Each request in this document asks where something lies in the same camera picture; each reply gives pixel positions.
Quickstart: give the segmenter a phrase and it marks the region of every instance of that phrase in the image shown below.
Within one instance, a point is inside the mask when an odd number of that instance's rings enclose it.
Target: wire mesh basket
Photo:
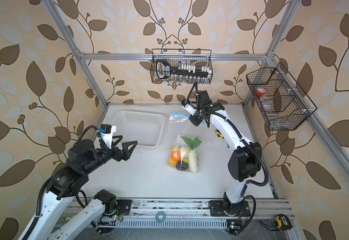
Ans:
[[[204,49],[152,49],[152,82],[210,84],[211,54],[211,50]]]
[[[280,64],[276,68],[261,68],[247,74],[247,82],[254,100],[269,130],[295,130],[316,109],[316,105],[298,82],[291,87]],[[307,97],[312,105],[306,106],[297,96]]]

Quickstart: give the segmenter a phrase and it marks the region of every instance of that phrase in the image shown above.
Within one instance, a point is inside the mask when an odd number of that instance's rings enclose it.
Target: clear plastic bag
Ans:
[[[200,159],[196,149],[205,138],[206,122],[194,126],[188,119],[189,116],[171,113],[169,117],[169,136],[171,149],[167,162],[169,166],[179,171],[199,171]]]

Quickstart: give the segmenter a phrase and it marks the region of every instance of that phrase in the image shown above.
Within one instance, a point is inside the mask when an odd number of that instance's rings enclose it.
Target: wallpaper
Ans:
[[[103,109],[39,3],[0,0],[0,240],[20,235],[40,187]]]
[[[349,0],[303,0],[275,57],[349,154]],[[248,111],[281,197],[290,201],[305,238],[348,239],[349,182],[309,124],[269,131],[254,102]]]
[[[265,53],[288,3],[286,0],[55,2],[78,47],[86,53],[144,53],[145,48]]]
[[[105,98],[110,103],[161,103],[179,104],[185,99],[192,84],[154,81],[148,61],[91,61],[95,75]],[[248,94],[245,75],[257,70],[255,61],[215,61],[210,84],[199,84],[199,90],[207,90],[213,101],[241,103]]]

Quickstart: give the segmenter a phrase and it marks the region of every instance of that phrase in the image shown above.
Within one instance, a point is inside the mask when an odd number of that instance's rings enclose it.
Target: white plastic basket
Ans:
[[[113,136],[122,135],[121,142],[137,141],[138,147],[154,149],[161,139],[164,122],[161,114],[119,111],[112,121],[117,126]]]

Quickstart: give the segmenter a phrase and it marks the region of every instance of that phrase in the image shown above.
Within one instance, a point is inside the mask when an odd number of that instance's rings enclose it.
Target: black wire basket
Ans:
[[[317,109],[292,75],[296,86],[291,87],[287,83],[284,77],[287,73],[286,68],[278,64],[276,68],[261,68],[246,76],[269,130],[295,130]],[[306,106],[297,93],[306,97],[311,106]]]
[[[210,84],[211,54],[211,50],[205,49],[152,49],[152,82]]]

